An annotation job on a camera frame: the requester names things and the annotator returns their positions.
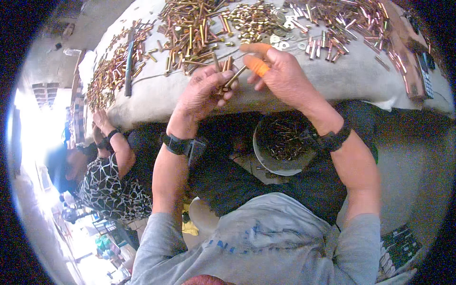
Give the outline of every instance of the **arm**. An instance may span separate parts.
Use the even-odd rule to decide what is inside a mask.
[[[340,130],[343,118],[315,90],[294,56],[265,44],[241,45],[240,50],[259,53],[270,63],[268,66],[259,58],[244,56],[245,65],[254,72],[248,82],[257,82],[256,90],[267,85],[276,97],[301,111],[319,135]],[[362,213],[379,215],[380,175],[372,154],[355,131],[351,131],[331,157],[337,174],[347,187],[346,220]]]
[[[108,158],[111,153],[105,147],[99,148],[98,145],[101,144],[103,141],[103,134],[101,133],[100,128],[92,122],[92,131],[93,131],[93,139],[95,141],[95,145],[97,146],[98,156],[103,158]]]
[[[109,135],[115,129],[109,122],[105,110],[96,109],[93,113],[93,120],[105,136]],[[119,178],[122,179],[130,171],[133,164],[135,164],[135,153],[121,133],[113,135],[109,142],[115,152],[117,167],[119,168]]]
[[[231,70],[215,73],[214,66],[196,71],[179,98],[166,133],[182,140],[194,139],[198,122],[216,105],[225,104],[232,96],[233,92],[230,91],[223,99],[214,97],[217,87],[225,84],[233,75]],[[187,184],[187,163],[184,155],[175,155],[163,145],[155,161],[152,177],[152,213],[169,213],[179,224],[182,220],[183,189]]]
[[[303,107],[300,111],[308,117],[319,135],[330,131],[337,133],[343,125],[342,116],[324,99]],[[348,208],[345,220],[363,213],[380,214],[380,174],[369,148],[354,130],[342,147],[331,153],[332,162],[347,187]]]

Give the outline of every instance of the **hand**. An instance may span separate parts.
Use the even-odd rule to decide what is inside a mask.
[[[262,43],[243,44],[240,51],[255,52],[261,57],[244,56],[244,64],[254,72],[247,82],[256,82],[255,90],[259,91],[267,85],[277,98],[303,112],[313,100],[323,98],[293,55]]]
[[[100,144],[101,141],[103,140],[103,134],[101,133],[100,128],[95,124],[95,122],[92,122],[92,131],[93,131],[93,139],[95,140],[95,144]]]
[[[173,134],[182,140],[193,139],[198,122],[205,118],[215,106],[224,106],[232,97],[232,90],[220,96],[217,95],[217,89],[226,84],[233,76],[232,70],[216,73],[215,65],[197,69],[177,102],[168,123],[167,134]],[[231,88],[235,89],[237,84],[234,82]]]
[[[100,128],[104,135],[109,135],[109,133],[114,130],[114,127],[109,122],[108,115],[104,109],[94,110],[93,121],[96,126]]]

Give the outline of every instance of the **gray t-shirt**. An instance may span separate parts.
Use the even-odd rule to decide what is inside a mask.
[[[334,258],[323,256],[329,224],[295,199],[255,197],[220,218],[217,230],[187,250],[171,215],[155,213],[142,237],[131,284],[182,284],[201,274],[234,284],[373,284],[380,259],[380,220],[354,217]]]

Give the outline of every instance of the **yellow cloth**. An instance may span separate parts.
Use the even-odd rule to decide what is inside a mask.
[[[182,213],[188,212],[189,209],[190,209],[190,204],[184,203],[184,208],[182,210]],[[189,221],[187,223],[182,223],[182,232],[189,233],[191,235],[198,235],[198,228],[195,227],[195,224],[193,224],[192,221]]]

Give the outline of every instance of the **bucket of screws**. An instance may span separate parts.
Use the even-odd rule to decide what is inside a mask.
[[[299,140],[301,132],[311,128],[310,121],[297,111],[264,117],[253,138],[257,159],[267,170],[278,175],[291,176],[301,172],[316,154]]]

